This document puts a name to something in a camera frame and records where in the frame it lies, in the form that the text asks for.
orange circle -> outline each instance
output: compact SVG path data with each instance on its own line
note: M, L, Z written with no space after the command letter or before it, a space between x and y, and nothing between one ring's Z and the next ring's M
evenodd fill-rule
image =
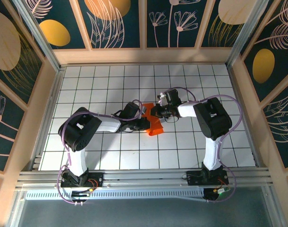
M103 20L116 19L116 8L125 16L131 5L130 0L85 0L85 4L92 14Z

black cable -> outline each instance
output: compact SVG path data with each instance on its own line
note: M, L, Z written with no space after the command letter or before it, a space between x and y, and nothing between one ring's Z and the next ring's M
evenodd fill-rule
M174 122L168 122L167 120L166 120L166 118L164 118L165 119L165 121L167 122L167 123L175 123L175 122L177 122L180 118L179 117L177 117L178 119L176 120L176 121L174 121Z

dark blue wallpaper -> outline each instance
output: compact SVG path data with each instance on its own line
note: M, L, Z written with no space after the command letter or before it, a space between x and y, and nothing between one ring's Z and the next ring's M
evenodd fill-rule
M65 45L55 45L51 44L52 49L84 49L85 45L82 40L78 24L76 22L73 10L68 0L50 0L44 1L48 2L42 5L43 11L45 13L37 13L36 11L33 14L37 19L39 25L41 22L46 21L47 32L49 33L49 29L54 33L54 36L64 36L62 32L52 30L55 23L61 23L68 31L69 38L67 42L63 41ZM34 4L28 3L31 9L34 9Z
M222 22L219 18L219 4L220 0L216 0L202 42L202 47L232 47L243 27L243 24L229 25Z
M3 171L24 111L0 91L0 170Z
M3 23L5 23L4 16L9 21L7 21L7 29L0 31L0 43L5 46L5 49L0 53L0 58L2 58L1 61L4 61L4 65L7 67L0 67L0 79L25 103L28 103L42 62L8 10L0 1L0 18L3 19ZM9 26L13 26L15 31L10 29ZM18 43L15 45L13 45L13 43L7 43L7 38L4 39L4 37L7 37L9 34L11 34L11 41L17 39Z
M245 65L260 101L288 75L286 2L280 2L245 58Z
M92 4L93 8L98 7L94 15L93 9L87 7L85 0L78 0L92 48L140 47L138 0L113 1L116 4L122 4L122 8L118 10L121 12L116 11L115 4L114 11L109 8L102 11L101 7L97 6L98 1L86 0L86 2Z
M288 167L288 87L263 109L281 160Z
M183 4L183 1L178 5L171 5L168 0L147 1L147 47L195 46L206 0L186 2L189 4Z
M253 32L250 34L250 36L248 37L248 40L246 41L245 45L243 46L240 54L243 55L243 53L245 52L247 46L249 45L249 43L251 42L251 39L253 38L253 36L255 35L256 33L256 30L258 29L259 25L261 24L261 22L263 21L263 18L265 17L265 15L267 14L271 4L273 3L274 0L269 0L268 1L268 4L267 4L267 7L265 9L265 11L263 12L262 16L260 17L260 19L258 20Z

floral wall panel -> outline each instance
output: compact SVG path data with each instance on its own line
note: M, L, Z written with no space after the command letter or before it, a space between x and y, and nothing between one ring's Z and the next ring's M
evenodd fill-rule
M206 0L148 0L147 47L194 47Z
M139 48L138 0L78 0L92 48Z
M0 79L28 103L42 62L0 1Z
M280 2L245 64L260 101L288 75L288 0Z
M24 19L22 19L22 16L20 15L20 13L18 12L17 7L15 6L13 0L9 0L9 2L11 3L11 5L13 6L14 10L16 11L16 13L19 15L21 22L25 25L26 29L28 30L28 32L31 34L31 36L33 37L33 40L36 42L36 45L38 46L38 48L40 49L41 53L43 54L43 56L45 57L45 54L43 52L43 50L41 49L40 45L38 44L38 42L36 41L36 39L34 38L30 28L27 26L26 22Z
M0 171L4 170L24 111L0 91Z
M288 87L263 109L281 160L288 167Z
M255 0L216 0L202 47L232 47Z
M68 0L26 0L52 49L84 49Z
M267 14L271 4L273 3L274 0L269 0L268 1L268 4L266 6L266 10L263 12L262 16L260 17L260 19L258 20L253 32L250 34L250 36L248 37L245 45L243 46L240 54L243 55L244 51L246 50L247 46L249 45L249 43L251 42L251 39L253 38L253 36L255 35L256 33L256 30L258 29L259 25L261 24L261 22L263 21L263 18L265 17L265 15Z

wire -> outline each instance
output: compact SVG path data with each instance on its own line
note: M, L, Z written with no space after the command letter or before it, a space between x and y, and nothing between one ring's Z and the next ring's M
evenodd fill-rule
M177 117L178 119L176 120L176 121L174 121L174 122L168 122L167 120L166 120L166 118L164 118L164 120L167 122L167 123L175 123L175 122L177 122L180 118L179 117Z
M171 91L171 90L173 90L173 89L183 89L183 90L185 90L186 92L188 92L189 94L191 94L192 97L193 97L193 98L195 99L195 101L196 101L196 97L194 96L194 94L193 94L191 91L189 91L187 88L184 88L184 87L172 87L172 88L167 89L165 92Z

